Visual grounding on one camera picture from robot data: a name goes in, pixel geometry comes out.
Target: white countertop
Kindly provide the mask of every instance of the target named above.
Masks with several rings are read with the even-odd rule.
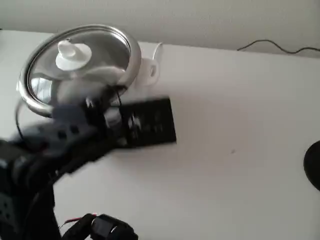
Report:
[[[0,136],[16,82],[49,33],[0,31]],[[140,43],[151,57],[155,44]],[[303,158],[320,140],[320,60],[164,45],[148,95],[171,99],[177,144],[114,152],[55,186],[59,223],[105,213],[142,240],[316,240],[320,192]],[[25,109],[21,125],[40,117]]]

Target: lid knob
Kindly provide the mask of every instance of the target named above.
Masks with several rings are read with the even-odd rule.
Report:
[[[92,56],[92,51],[88,45],[83,43],[73,44],[68,40],[62,40],[58,43],[58,51],[55,64],[63,71],[82,68],[89,62]]]

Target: power cord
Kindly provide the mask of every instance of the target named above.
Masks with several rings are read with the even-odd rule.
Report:
[[[243,47],[238,48],[237,51],[244,50],[244,49],[246,49],[246,48],[248,48],[248,47],[250,47],[250,46],[252,46],[252,45],[254,45],[254,44],[256,44],[256,43],[262,43],[262,42],[271,43],[271,44],[275,45],[278,49],[280,49],[282,52],[284,52],[284,53],[286,53],[286,54],[297,54],[297,53],[299,53],[299,52],[301,52],[301,51],[304,51],[304,50],[311,50],[311,51],[320,52],[320,48],[311,47],[311,46],[302,47],[302,48],[300,48],[300,49],[297,50],[297,51],[289,51],[289,50],[286,50],[286,49],[282,48],[281,46],[279,46],[278,44],[276,44],[274,41],[269,40],[269,39],[259,39],[259,40],[255,40],[255,41],[249,43],[248,45],[245,45],[245,46],[243,46]]]

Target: stainless steel rim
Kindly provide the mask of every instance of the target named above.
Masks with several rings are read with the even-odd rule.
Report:
[[[26,102],[28,107],[35,113],[42,115],[44,117],[51,117],[53,107],[51,105],[40,102],[36,99],[31,93],[28,84],[29,74],[32,66],[35,63],[37,57],[46,50],[46,48],[57,41],[57,39],[63,39],[64,36],[67,36],[72,33],[83,32],[85,30],[104,30],[111,32],[115,35],[115,37],[119,37],[124,40],[130,50],[130,59],[128,63],[128,67],[124,73],[124,75],[119,80],[120,83],[124,83],[127,87],[129,87],[133,81],[136,79],[140,66],[141,66],[141,50],[137,41],[128,33],[123,30],[120,30],[117,27],[109,26],[109,25],[100,25],[100,24],[91,24],[79,26],[76,28],[71,28],[69,30],[63,31],[61,33],[55,34],[54,36],[48,38],[44,41],[40,46],[38,46],[33,53],[29,56],[25,65],[22,68],[22,71],[19,76],[19,92],[22,99]]]

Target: black object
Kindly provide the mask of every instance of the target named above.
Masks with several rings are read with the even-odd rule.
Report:
[[[303,167],[309,181],[320,191],[320,141],[312,144],[306,151]]]
[[[68,112],[76,114],[68,118]],[[53,122],[23,131],[23,140],[0,140],[0,237],[2,240],[61,239],[53,208],[53,184],[115,149],[131,149],[176,141],[168,98],[123,104],[112,124],[105,121],[99,101],[80,106],[59,106]],[[88,233],[86,217],[63,239]],[[99,226],[117,222],[110,235]],[[95,239],[136,240],[133,229],[112,217],[92,225]]]
[[[304,51],[304,50],[311,50],[311,51],[317,51],[317,52],[320,52],[320,48],[316,48],[316,47],[311,47],[311,46],[305,46],[305,47],[302,47],[296,51],[288,51],[284,48],[282,48],[281,46],[279,46],[278,44],[276,44],[274,41],[272,40],[269,40],[269,39],[259,39],[259,40],[255,40],[251,43],[249,43],[248,45],[245,45],[243,47],[240,47],[237,49],[237,51],[241,51],[241,50],[244,50],[256,43],[262,43],[262,42],[268,42],[268,43],[271,43],[273,45],[275,45],[278,49],[280,49],[282,52],[286,53],[286,54],[297,54],[297,53],[300,53],[301,51]]]

